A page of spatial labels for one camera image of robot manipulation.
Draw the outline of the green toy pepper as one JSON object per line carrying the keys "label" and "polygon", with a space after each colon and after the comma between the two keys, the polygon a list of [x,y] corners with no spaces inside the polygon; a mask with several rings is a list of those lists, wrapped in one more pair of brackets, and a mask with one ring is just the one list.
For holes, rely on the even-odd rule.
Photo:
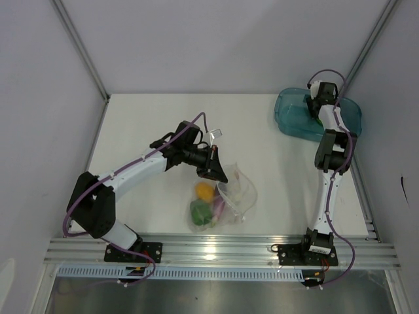
{"label": "green toy pepper", "polygon": [[190,203],[192,223],[196,226],[209,224],[213,218],[212,207],[203,200],[194,200]]}

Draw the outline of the purple toy eggplant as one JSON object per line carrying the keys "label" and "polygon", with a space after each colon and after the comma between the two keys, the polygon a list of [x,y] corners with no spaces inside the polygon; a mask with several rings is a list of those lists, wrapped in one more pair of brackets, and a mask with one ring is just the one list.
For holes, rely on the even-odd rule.
{"label": "purple toy eggplant", "polygon": [[213,201],[212,222],[217,223],[225,209],[225,201],[222,196],[217,196]]}

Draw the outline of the clear zip top bag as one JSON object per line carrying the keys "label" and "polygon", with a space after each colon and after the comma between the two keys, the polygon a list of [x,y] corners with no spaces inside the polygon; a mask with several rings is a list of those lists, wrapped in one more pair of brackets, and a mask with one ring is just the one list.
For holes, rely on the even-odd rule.
{"label": "clear zip top bag", "polygon": [[[211,181],[209,179],[198,179],[193,183],[192,194],[186,210],[187,224],[192,232],[198,233],[210,230],[221,230],[224,226],[241,224],[246,220],[247,212],[252,210],[257,203],[257,189],[250,178],[242,172],[237,163],[225,166],[224,171],[227,175],[228,183]],[[217,196],[222,196],[225,201],[225,209],[217,223],[211,221],[204,226],[196,226],[192,223],[190,203],[194,200],[200,200],[196,197],[194,191],[194,186],[199,182],[205,182],[214,187],[215,193],[213,201]]]}

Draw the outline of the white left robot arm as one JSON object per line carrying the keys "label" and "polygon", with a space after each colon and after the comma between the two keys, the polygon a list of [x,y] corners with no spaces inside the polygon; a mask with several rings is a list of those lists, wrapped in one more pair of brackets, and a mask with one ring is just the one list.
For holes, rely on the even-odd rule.
{"label": "white left robot arm", "polygon": [[117,218],[118,202],[147,179],[187,164],[203,179],[227,183],[214,143],[221,130],[203,131],[182,121],[174,132],[153,141],[139,158],[102,175],[86,171],[79,175],[67,206],[63,229],[70,235],[68,221],[76,222],[82,234],[103,239],[129,262],[142,254],[142,238]]}

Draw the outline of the green toy pea pod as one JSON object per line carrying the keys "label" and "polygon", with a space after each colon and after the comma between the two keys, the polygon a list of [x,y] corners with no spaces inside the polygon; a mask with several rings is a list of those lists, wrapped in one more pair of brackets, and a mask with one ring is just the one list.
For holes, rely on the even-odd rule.
{"label": "green toy pea pod", "polygon": [[316,122],[317,122],[318,125],[320,125],[323,128],[323,123],[322,123],[322,121],[320,119],[317,118],[316,119]]}

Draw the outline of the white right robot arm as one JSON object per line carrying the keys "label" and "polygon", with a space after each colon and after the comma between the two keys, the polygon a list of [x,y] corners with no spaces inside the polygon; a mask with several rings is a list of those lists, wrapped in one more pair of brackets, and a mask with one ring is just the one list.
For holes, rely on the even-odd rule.
{"label": "white right robot arm", "polygon": [[315,81],[308,85],[309,113],[323,126],[323,135],[316,151],[314,165],[319,174],[316,218],[308,227],[307,243],[299,247],[300,259],[313,264],[322,255],[329,256],[334,247],[333,216],[340,182],[349,170],[357,135],[350,132],[342,115],[335,83]]}

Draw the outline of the yellow toy pepper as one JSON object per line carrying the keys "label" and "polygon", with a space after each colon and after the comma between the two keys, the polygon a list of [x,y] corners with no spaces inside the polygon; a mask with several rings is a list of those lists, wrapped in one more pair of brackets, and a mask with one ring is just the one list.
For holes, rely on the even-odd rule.
{"label": "yellow toy pepper", "polygon": [[199,182],[194,186],[194,191],[196,197],[201,199],[202,201],[205,201],[207,203],[213,201],[215,190],[214,187],[212,187],[212,185],[205,182]]}

